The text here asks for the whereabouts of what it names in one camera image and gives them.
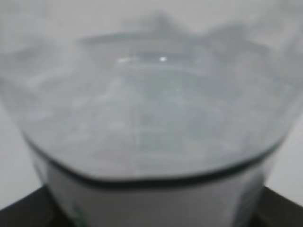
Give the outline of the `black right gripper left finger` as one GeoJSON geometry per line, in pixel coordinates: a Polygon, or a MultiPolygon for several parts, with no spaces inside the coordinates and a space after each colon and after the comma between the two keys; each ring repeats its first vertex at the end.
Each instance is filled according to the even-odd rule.
{"type": "Polygon", "coordinates": [[[67,227],[69,219],[61,212],[46,187],[34,191],[0,211],[2,227],[67,227]]]}

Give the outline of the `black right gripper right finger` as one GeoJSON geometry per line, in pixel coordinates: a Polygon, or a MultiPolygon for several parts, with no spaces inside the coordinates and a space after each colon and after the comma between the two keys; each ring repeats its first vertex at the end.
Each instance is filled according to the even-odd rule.
{"type": "Polygon", "coordinates": [[[266,187],[255,210],[254,226],[303,227],[303,208],[266,187]]]}

